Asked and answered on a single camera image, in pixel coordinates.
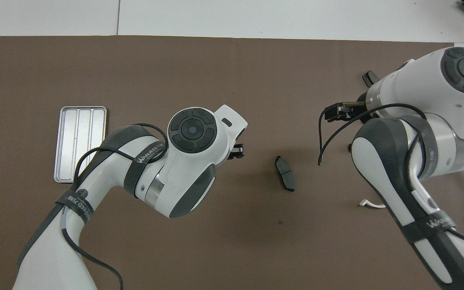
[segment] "metal tray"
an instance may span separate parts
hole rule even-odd
[[[63,107],[60,110],[57,153],[55,157],[56,182],[73,182],[76,163],[92,148],[98,147],[105,138],[107,109],[101,106]],[[94,154],[83,162],[80,172]]]

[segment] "white floor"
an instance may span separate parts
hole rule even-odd
[[[454,42],[457,0],[0,0],[0,35]]]

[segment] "brown table surface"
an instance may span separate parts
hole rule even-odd
[[[125,289],[435,289],[346,150],[356,123],[317,166],[324,107],[451,43],[186,37],[0,37],[0,289],[66,184],[53,180],[59,111],[103,105],[108,132],[175,112],[227,104],[249,126],[243,159],[228,161],[205,201],[167,219],[114,188],[81,234],[81,247],[121,272]],[[325,123],[329,136],[339,123]],[[283,189],[274,161],[293,169]],[[464,232],[464,172],[432,178],[431,195]],[[118,289],[87,262],[101,290]]]

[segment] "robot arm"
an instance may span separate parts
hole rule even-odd
[[[101,147],[121,155],[98,152],[59,198],[21,253],[13,289],[96,289],[62,230],[78,244],[85,222],[114,186],[124,187],[166,217],[189,213],[207,194],[215,168],[227,160],[246,126],[226,105],[216,112],[197,107],[181,110],[169,123],[168,150],[160,159],[164,143],[140,124],[109,134]]]
[[[427,119],[408,108],[377,110],[356,134],[352,159],[438,285],[464,289],[464,235],[420,183],[464,170],[464,48],[407,61],[361,98],[366,102],[329,107],[326,119],[348,120],[395,103],[425,113]]]

